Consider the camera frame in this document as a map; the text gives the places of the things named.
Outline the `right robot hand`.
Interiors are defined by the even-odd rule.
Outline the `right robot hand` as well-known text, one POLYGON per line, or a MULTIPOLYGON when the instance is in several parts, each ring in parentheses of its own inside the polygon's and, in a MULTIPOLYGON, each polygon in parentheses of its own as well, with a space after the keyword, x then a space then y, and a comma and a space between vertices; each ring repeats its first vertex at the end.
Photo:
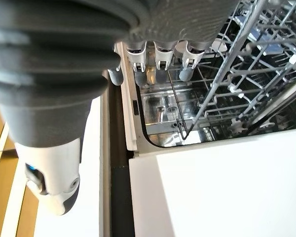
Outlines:
POLYGON ((134 69, 145 44, 192 53, 211 46, 235 0, 0 0, 0 113, 27 186, 54 214, 79 191, 83 136, 92 100, 119 67, 124 42, 134 69))

